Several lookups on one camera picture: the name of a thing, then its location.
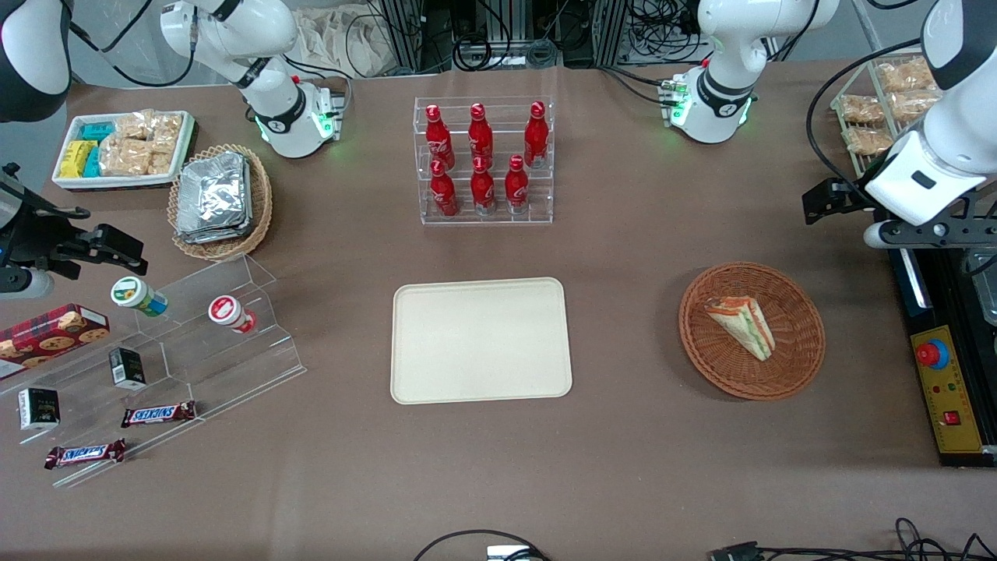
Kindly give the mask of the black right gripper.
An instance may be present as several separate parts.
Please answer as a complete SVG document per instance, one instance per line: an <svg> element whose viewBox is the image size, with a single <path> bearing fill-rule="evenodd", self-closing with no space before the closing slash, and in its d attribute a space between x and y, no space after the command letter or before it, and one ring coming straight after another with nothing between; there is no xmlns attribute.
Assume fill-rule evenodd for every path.
<svg viewBox="0 0 997 561"><path fill-rule="evenodd" d="M76 262L81 260L146 276L142 241L110 224L89 231L72 226L70 221L79 219L79 207L55 206L26 188L18 171L18 164L2 167L3 273L29 267L77 281L82 267Z"/></svg>

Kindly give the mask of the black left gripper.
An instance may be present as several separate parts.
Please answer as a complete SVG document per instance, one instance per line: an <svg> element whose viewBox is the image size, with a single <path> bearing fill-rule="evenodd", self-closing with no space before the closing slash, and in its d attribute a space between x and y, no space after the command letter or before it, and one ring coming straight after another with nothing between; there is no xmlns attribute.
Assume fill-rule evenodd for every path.
<svg viewBox="0 0 997 561"><path fill-rule="evenodd" d="M877 213L881 209L882 206L870 198L863 185L855 185L842 178L827 178L826 189L810 189L802 195L802 210L808 226L833 214Z"/></svg>

